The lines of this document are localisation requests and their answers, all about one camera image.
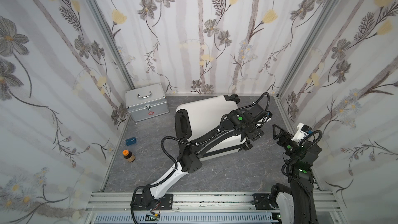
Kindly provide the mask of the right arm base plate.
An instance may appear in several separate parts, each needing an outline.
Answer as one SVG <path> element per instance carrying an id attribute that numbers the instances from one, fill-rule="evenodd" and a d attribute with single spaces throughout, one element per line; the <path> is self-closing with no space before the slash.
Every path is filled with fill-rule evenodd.
<path id="1" fill-rule="evenodd" d="M 293 197 L 288 193 L 253 194 L 252 204 L 256 210 L 294 210 Z"/>

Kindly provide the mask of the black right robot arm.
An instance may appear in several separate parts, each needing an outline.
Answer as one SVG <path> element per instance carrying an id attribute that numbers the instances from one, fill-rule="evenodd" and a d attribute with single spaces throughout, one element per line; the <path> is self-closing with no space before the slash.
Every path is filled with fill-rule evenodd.
<path id="1" fill-rule="evenodd" d="M 288 178 L 289 186 L 276 183 L 267 199 L 270 207 L 280 211 L 283 224 L 319 223 L 312 166 L 322 151 L 318 146 L 322 135 L 322 131 L 313 131 L 305 124 L 298 125 L 296 134 L 273 125 L 273 138 L 289 157 L 282 166 L 282 174 Z"/>

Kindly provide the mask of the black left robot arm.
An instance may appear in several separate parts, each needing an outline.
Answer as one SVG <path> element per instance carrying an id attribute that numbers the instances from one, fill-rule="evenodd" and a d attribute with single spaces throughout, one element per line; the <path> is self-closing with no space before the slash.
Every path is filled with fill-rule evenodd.
<path id="1" fill-rule="evenodd" d="M 130 204 L 133 223 L 138 220 L 136 210 L 154 210 L 162 203 L 167 191 L 185 175 L 202 167 L 202 161 L 252 148 L 251 142 L 264 135 L 262 127 L 272 119 L 269 105 L 262 107 L 264 92 L 252 104 L 238 107 L 237 94 L 208 98 L 215 109 L 199 113 L 204 100 L 186 103 L 175 114 L 176 136 L 165 136 L 161 142 L 164 154 L 173 162 L 172 167 L 154 183 L 135 188 Z"/>

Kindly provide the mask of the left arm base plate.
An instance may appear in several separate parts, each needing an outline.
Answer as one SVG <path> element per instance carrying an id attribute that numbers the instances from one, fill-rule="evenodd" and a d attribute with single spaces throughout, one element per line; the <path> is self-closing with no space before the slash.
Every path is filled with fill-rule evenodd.
<path id="1" fill-rule="evenodd" d="M 171 211 L 173 206 L 174 195 L 165 194 L 160 199 L 154 199 L 150 196 L 143 196 L 142 194 L 137 194 L 132 199 L 130 203 L 131 209 L 134 211 L 149 211 L 149 210 L 161 210 L 161 211 Z"/>

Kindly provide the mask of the white hard-shell suitcase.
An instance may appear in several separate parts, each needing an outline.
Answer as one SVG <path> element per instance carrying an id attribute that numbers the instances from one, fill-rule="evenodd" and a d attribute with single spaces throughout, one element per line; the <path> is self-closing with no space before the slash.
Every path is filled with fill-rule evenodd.
<path id="1" fill-rule="evenodd" d="M 185 103 L 176 109 L 175 129 L 176 137 L 181 140 L 193 141 L 207 135 L 219 126 L 224 114 L 238 108 L 240 99 L 237 94 L 222 95 Z M 252 148 L 250 141 L 243 135 L 231 136 L 211 148 L 200 161 L 237 153 L 240 150 Z"/>

